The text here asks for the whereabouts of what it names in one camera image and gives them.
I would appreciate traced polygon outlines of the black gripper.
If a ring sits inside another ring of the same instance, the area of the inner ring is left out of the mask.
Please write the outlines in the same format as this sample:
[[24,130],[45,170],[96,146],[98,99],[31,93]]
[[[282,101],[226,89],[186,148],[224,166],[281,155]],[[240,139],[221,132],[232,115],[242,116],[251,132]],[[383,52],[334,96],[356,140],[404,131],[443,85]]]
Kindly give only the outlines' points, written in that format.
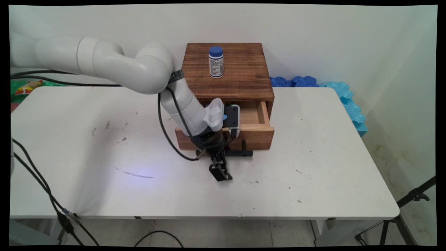
[[226,166],[224,147],[228,143],[222,130],[205,130],[201,134],[193,136],[192,142],[196,147],[206,150],[211,155],[212,164],[209,171],[218,182],[233,179]]

